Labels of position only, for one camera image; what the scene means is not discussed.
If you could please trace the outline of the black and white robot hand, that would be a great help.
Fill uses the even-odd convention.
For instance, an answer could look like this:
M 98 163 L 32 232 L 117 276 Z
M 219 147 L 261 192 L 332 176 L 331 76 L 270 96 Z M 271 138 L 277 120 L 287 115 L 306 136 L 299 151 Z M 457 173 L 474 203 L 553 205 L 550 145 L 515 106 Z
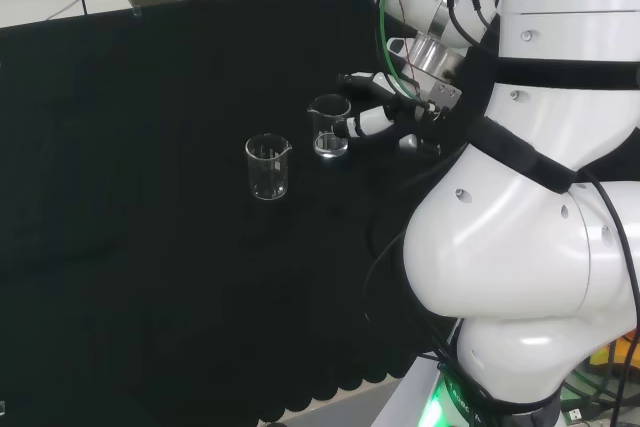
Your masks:
M 374 102 L 373 107 L 339 121 L 334 128 L 337 136 L 358 141 L 393 139 L 403 152 L 427 157 L 441 154 L 441 141 L 430 128 L 446 119 L 458 101 L 457 91 L 438 82 L 436 96 L 422 98 L 417 83 L 385 73 L 340 74 L 337 84 L 343 93 Z

